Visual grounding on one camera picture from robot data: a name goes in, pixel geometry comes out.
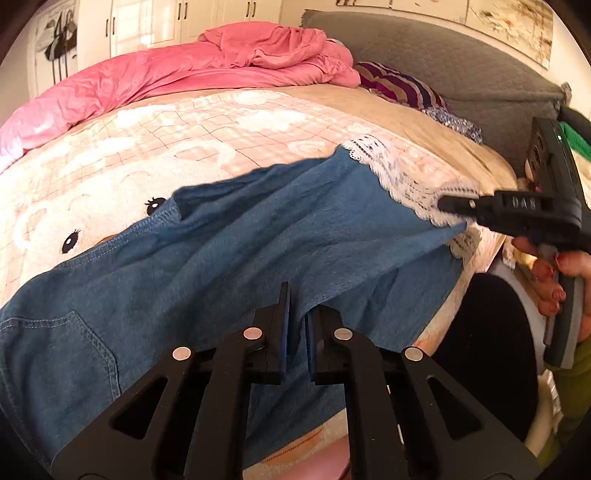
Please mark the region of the right hand red nails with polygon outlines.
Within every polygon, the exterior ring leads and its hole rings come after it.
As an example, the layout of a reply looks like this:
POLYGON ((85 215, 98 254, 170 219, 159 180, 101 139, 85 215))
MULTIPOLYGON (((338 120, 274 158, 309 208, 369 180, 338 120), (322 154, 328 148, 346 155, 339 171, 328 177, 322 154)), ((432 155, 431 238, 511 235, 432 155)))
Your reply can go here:
POLYGON ((533 287, 540 299, 538 310, 542 315, 556 315, 562 310, 568 297, 564 288, 556 280, 559 273, 568 277, 581 277, 584 279, 584 304, 578 342, 586 341, 590 337, 590 255, 583 251, 571 251, 558 254, 554 260, 547 261, 542 258, 538 248, 531 244, 526 237, 514 238, 512 245, 522 253, 537 258, 531 272, 535 277, 533 287))

